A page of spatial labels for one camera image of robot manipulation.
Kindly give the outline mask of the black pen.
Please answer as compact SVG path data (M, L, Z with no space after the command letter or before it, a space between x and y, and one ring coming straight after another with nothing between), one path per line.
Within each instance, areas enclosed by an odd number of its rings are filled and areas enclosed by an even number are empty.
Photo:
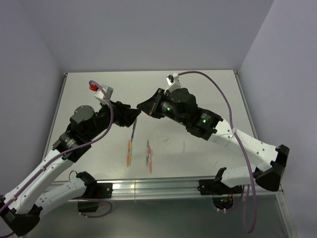
M131 139L130 139L131 143L133 142L133 139L134 139L134 134L135 134L135 130L136 130L136 124L137 124L137 119L135 119L134 123L133 123Z

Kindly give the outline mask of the green pen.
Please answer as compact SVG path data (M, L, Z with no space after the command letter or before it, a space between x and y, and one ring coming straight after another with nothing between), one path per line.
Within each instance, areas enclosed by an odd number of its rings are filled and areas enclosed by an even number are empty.
M146 150L146 166L149 165L149 140L147 140L147 150Z

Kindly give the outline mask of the pink pen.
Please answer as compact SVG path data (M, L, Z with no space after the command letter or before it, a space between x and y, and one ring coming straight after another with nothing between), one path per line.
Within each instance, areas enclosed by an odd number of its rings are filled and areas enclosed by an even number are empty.
M149 162L148 162L149 172L152 173L152 149L150 146L149 146L148 157L149 157Z

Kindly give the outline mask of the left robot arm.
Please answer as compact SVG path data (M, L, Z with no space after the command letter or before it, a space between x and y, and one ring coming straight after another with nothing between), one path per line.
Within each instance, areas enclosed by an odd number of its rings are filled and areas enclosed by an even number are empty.
M0 198L0 216L15 235L29 233L51 210L73 198L95 199L97 181L88 172L49 192L46 189L65 170L75 164L90 148L92 142L115 124L130 127L139 109L119 101L103 105L98 112L91 106L79 106L64 132L53 144L42 162L15 189Z

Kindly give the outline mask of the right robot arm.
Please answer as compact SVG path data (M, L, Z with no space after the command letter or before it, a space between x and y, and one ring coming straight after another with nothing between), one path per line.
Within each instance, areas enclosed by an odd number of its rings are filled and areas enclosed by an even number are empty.
M185 126L191 135L247 155L250 165L235 169L221 168L213 179L199 181L202 195L224 195L242 192L244 185L255 182L261 188L276 192L286 168L290 149L266 144L252 136L232 129L229 122L218 114L198 107L196 97L186 88L166 94L159 88L137 108L147 115L160 119L168 117Z

